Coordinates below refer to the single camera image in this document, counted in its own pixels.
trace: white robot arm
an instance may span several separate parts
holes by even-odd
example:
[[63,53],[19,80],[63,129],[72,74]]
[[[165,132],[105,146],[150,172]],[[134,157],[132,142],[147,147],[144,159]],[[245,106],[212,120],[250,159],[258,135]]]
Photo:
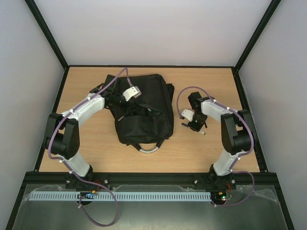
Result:
[[[189,96],[189,102],[194,111],[184,110],[181,113],[182,118],[189,120],[187,125],[184,124],[185,126],[199,132],[201,127],[206,125],[207,116],[221,123],[223,150],[217,162],[213,164],[213,169],[217,176],[230,174],[234,164],[251,146],[251,141],[245,127],[231,111],[216,103],[216,100],[212,101],[209,98],[201,98],[198,92],[194,92]],[[250,112],[248,110],[233,111],[243,117],[254,134],[255,128]]]
[[[103,96],[94,92],[87,95],[77,106],[65,111],[61,114],[52,113],[48,117],[47,127],[44,136],[44,146],[48,149],[52,140],[52,135],[57,132],[51,143],[51,153],[62,159],[69,167],[80,177],[88,176],[93,171],[92,167],[83,159],[79,152],[80,137],[79,128],[93,114],[102,110],[108,104],[124,105],[129,103],[131,97],[138,97],[141,91],[138,87],[132,86],[127,89],[123,95],[113,95],[104,93]],[[64,133],[56,130],[59,122],[66,117],[60,129],[64,129]]]

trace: wooden surface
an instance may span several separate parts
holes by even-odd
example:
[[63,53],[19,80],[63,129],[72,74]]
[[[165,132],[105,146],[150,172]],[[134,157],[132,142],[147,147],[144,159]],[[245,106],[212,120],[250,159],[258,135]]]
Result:
[[[104,82],[107,74],[117,75],[121,68],[74,67],[70,68],[58,113],[71,109],[86,97],[95,86]],[[222,152],[220,124],[208,118],[206,135],[181,125],[176,110],[178,93],[187,86],[199,86],[207,90],[219,102],[241,109],[231,69],[207,68],[130,68],[130,75],[161,74],[167,83],[175,87],[173,111],[175,114],[174,134],[161,148],[152,154],[138,152],[132,146],[119,142],[111,112],[104,109],[89,120],[80,129],[80,151],[84,159],[92,165],[94,172],[136,172],[136,173],[200,173],[208,172],[209,167]],[[186,90],[179,100],[179,108],[190,109],[188,96],[197,90]],[[45,152],[41,172],[65,172],[67,169],[59,161],[52,161]],[[255,154],[252,153],[235,165],[234,170],[259,172]]]

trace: black backpack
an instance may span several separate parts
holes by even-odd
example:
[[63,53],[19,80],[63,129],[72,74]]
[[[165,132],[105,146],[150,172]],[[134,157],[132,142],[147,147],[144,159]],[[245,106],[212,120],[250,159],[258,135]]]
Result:
[[[114,76],[108,75],[105,84],[108,84]],[[174,114],[172,100],[174,86],[166,84],[159,74],[130,77],[130,81],[137,86],[142,94],[137,98],[131,98],[128,106],[109,105],[109,109],[115,119],[115,129],[121,143],[132,145],[144,153],[156,151],[163,143],[173,135]],[[123,94],[130,88],[126,77],[117,78],[108,89],[112,93]],[[156,143],[156,147],[144,150],[140,143]]]

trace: metal frame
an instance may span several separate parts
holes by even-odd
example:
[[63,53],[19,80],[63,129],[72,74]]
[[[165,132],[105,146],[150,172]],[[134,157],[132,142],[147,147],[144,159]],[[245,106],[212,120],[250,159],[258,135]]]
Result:
[[[260,37],[269,19],[272,17],[274,11],[278,7],[280,1],[281,0],[271,1],[270,5],[268,6],[264,16],[262,17],[260,23],[258,24],[255,32],[253,33],[250,41],[248,42],[244,52],[242,53],[235,67],[232,67],[232,66],[147,66],[147,65],[128,66],[128,67],[231,68],[242,108],[249,110],[249,105],[248,105],[246,94],[244,92],[244,88],[243,88],[243,85],[240,79],[239,70],[241,69],[242,65],[247,59],[256,41]],[[49,30],[42,14],[40,13],[37,5],[35,4],[35,1],[25,0],[25,2],[27,3],[30,11],[35,17],[38,25],[42,29],[46,39],[48,40],[50,46],[54,50],[57,58],[59,59],[59,62],[63,66],[63,69],[65,70],[60,87],[59,87],[59,91],[56,97],[56,101],[52,109],[53,112],[57,110],[57,107],[59,105],[59,101],[62,95],[62,91],[65,85],[65,81],[66,81],[70,67],[127,67],[125,65],[70,65],[69,66],[61,50],[59,49],[59,46],[57,45],[51,31]],[[281,207],[282,207],[282,211],[283,211],[283,215],[284,215],[287,227],[288,229],[294,229],[287,206],[286,206],[286,202],[283,197],[283,193],[281,191],[281,187],[280,187],[277,175],[275,173],[268,172],[268,168],[267,168],[260,144],[257,144],[254,150],[256,153],[256,158],[257,158],[258,166],[260,169],[260,172],[253,173],[255,177],[255,184],[274,186],[277,196],[278,196],[278,200],[281,203]],[[18,196],[15,202],[15,205],[13,207],[6,230],[10,230],[13,228],[14,221],[15,221],[15,218],[18,212],[18,208],[23,198],[27,184],[64,184],[66,181],[65,175],[67,175],[67,173],[64,173],[64,172],[38,172],[39,166],[43,158],[43,154],[44,154],[44,148],[41,147],[36,164],[35,164],[34,171],[27,172],[24,177],[24,181],[18,193]],[[120,184],[177,184],[181,186],[193,187],[195,189],[203,189],[206,187],[205,184],[203,183],[205,180],[203,180],[202,178],[206,178],[207,175],[208,175],[207,173],[102,173],[102,172],[94,173],[94,177],[97,179],[100,179],[101,181],[108,179],[108,186],[113,186],[113,185],[116,186]],[[250,184],[251,182],[250,176],[244,175],[244,174],[234,174],[234,179],[236,181],[236,184]]]

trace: black enclosure edge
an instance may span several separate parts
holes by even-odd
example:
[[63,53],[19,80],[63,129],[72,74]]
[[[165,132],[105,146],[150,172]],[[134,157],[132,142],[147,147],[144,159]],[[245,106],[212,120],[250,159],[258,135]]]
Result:
[[41,28],[42,32],[44,33],[47,41],[49,42],[51,48],[53,49],[55,55],[57,56],[59,62],[61,63],[63,69],[68,68],[68,64],[67,64],[61,50],[59,49],[59,46],[58,46],[56,40],[54,39],[51,31],[49,30],[49,28],[48,28],[48,26],[45,22],[45,19],[43,18],[42,14],[40,13],[35,1],[34,0],[24,0],[24,1],[27,3],[31,13],[33,14],[33,16],[34,16],[35,20],[37,21],[39,27]]
[[19,192],[18,192],[18,195],[17,195],[16,201],[15,201],[15,204],[13,206],[8,224],[6,225],[6,228],[5,228],[6,230],[11,230],[14,227],[14,223],[15,223],[15,220],[16,220],[16,217],[17,217],[19,206],[21,204],[21,201],[23,200],[24,191],[25,191],[25,186],[22,186],[20,188]]
[[265,11],[263,17],[261,18],[255,32],[253,33],[252,37],[250,38],[247,46],[245,47],[241,57],[239,58],[239,61],[236,64],[236,69],[240,70],[241,67],[243,66],[245,60],[248,58],[249,53],[251,52],[251,50],[253,49],[255,43],[257,42],[258,38],[260,37],[260,35],[262,34],[262,31],[264,30],[264,28],[266,27],[266,25],[268,24],[270,18],[272,17],[272,15],[274,14],[276,8],[278,7],[279,3],[281,2],[281,0],[272,0],[267,8],[267,10]]

